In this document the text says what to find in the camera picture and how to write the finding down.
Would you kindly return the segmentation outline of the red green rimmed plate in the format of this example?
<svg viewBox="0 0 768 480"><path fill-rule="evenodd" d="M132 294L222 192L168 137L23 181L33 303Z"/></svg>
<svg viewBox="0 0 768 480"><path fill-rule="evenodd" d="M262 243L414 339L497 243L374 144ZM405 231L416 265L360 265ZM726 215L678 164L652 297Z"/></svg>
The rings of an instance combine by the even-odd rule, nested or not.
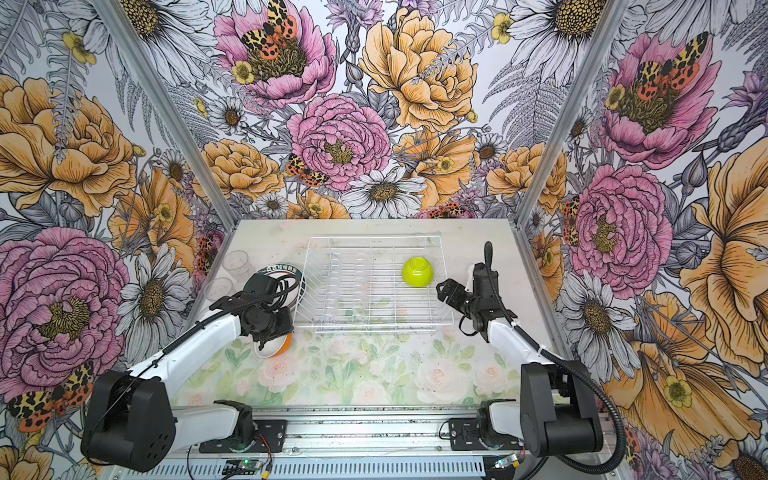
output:
<svg viewBox="0 0 768 480"><path fill-rule="evenodd" d="M288 308L293 308L298 303L306 289L306 280L302 271L292 264L275 263L267 265L259 269L257 273L276 279L279 282L279 291L293 288L293 290L286 294L283 303L283 306Z"/></svg>

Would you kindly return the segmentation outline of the orange plastic bowl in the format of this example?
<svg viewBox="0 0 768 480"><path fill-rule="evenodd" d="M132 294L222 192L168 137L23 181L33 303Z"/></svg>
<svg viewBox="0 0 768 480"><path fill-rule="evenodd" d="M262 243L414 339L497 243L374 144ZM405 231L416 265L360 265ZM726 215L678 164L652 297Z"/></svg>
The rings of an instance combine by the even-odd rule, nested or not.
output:
<svg viewBox="0 0 768 480"><path fill-rule="evenodd" d="M290 348L291 343L292 343L291 334L283 335L273 340L269 340L264 344L261 344L260 342L255 342L253 344L253 353L257 358L260 358L260 359L272 358L275 356L279 356L283 354L285 351L287 351Z"/></svg>

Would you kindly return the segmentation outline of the green plastic bowl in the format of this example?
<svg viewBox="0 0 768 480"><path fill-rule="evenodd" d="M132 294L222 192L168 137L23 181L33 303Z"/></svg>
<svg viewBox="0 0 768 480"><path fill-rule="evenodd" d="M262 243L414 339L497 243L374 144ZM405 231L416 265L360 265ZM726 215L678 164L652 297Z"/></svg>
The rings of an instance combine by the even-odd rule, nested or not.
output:
<svg viewBox="0 0 768 480"><path fill-rule="evenodd" d="M434 278L434 269L426 258L412 257L403 265L402 278L410 287L425 288Z"/></svg>

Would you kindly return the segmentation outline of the clear glass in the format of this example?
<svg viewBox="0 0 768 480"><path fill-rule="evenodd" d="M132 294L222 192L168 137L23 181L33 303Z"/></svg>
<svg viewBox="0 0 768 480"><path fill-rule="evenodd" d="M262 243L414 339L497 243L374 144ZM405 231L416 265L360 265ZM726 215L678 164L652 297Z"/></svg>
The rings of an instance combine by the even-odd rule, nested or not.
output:
<svg viewBox="0 0 768 480"><path fill-rule="evenodd" d="M215 302L222 297L234 293L233 282L226 277L219 277L207 282L203 289L203 296L207 301Z"/></svg>
<svg viewBox="0 0 768 480"><path fill-rule="evenodd" d="M229 251L222 261L222 268L235 279L247 279L252 274L250 257L244 250Z"/></svg>

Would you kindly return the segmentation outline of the white wire dish rack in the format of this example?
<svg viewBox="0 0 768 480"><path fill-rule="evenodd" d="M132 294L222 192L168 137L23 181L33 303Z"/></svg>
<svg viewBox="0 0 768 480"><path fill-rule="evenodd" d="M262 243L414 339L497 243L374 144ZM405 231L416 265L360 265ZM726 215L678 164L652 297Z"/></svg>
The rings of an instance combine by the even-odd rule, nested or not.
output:
<svg viewBox="0 0 768 480"><path fill-rule="evenodd" d="M424 257L434 269L425 288L408 286L404 263ZM316 236L302 268L306 289L294 306L297 329L315 333L422 333L454 322L436 286L448 278L438 235Z"/></svg>

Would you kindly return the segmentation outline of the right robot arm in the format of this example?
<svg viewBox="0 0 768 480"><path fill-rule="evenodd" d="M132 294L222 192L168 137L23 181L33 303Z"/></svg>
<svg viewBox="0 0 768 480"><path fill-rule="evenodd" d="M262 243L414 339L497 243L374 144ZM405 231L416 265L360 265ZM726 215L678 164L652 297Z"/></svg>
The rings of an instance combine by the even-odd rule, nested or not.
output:
<svg viewBox="0 0 768 480"><path fill-rule="evenodd" d="M519 398L493 401L483 408L493 434L513 437L539 457L603 448L594 391L578 378L586 369L552 354L528 334L501 300L496 271L477 263L470 289L446 279L437 284L436 293L519 371Z"/></svg>

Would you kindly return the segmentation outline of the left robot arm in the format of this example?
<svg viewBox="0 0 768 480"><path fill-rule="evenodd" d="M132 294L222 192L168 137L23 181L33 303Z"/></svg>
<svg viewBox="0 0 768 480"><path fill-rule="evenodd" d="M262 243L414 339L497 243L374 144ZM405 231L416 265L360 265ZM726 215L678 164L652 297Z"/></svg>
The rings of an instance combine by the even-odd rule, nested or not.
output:
<svg viewBox="0 0 768 480"><path fill-rule="evenodd" d="M101 375L84 421L80 448L85 459L148 472L168 453L197 444L250 446L257 438L250 406L216 400L175 408L172 400L203 364L234 340L248 337L262 348L291 334L288 303L301 284L294 273L256 273L241 291L215 300L208 316L157 353L125 371Z"/></svg>

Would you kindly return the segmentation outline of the small green circuit board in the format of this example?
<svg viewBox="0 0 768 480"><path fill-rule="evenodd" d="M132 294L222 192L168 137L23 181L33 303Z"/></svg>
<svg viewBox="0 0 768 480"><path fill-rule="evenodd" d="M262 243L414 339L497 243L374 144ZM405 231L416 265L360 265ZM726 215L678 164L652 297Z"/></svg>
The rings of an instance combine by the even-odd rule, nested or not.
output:
<svg viewBox="0 0 768 480"><path fill-rule="evenodd" d="M262 467L260 460L254 459L231 459L225 462L222 470L224 479L238 475L253 475Z"/></svg>

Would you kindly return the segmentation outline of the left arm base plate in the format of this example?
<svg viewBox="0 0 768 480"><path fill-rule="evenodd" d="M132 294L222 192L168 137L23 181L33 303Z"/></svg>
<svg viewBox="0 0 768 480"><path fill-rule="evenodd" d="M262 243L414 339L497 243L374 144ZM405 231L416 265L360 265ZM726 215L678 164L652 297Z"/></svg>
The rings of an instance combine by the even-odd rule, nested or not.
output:
<svg viewBox="0 0 768 480"><path fill-rule="evenodd" d="M255 420L250 427L225 439L210 440L199 446L204 454L280 453L286 440L286 420Z"/></svg>

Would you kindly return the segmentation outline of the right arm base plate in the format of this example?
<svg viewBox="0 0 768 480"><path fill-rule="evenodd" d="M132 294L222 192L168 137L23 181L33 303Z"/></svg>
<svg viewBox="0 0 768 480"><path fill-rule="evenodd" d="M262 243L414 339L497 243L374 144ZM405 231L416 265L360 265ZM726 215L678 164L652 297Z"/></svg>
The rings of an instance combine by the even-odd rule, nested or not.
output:
<svg viewBox="0 0 768 480"><path fill-rule="evenodd" d="M439 436L450 443L452 451L521 451L517 437L499 434L478 418L449 418L440 427Z"/></svg>

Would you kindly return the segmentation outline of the aluminium front rail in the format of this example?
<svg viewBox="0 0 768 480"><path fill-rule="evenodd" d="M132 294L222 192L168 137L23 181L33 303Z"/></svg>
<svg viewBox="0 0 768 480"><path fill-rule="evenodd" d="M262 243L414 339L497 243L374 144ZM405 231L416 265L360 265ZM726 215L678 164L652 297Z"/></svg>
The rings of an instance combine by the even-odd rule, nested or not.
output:
<svg viewBox="0 0 768 480"><path fill-rule="evenodd" d="M360 457L417 455L504 456L534 454L522 436L504 444L480 438L480 407L358 406L257 408L257 424L283 421L281 433L267 442L278 459L289 457Z"/></svg>

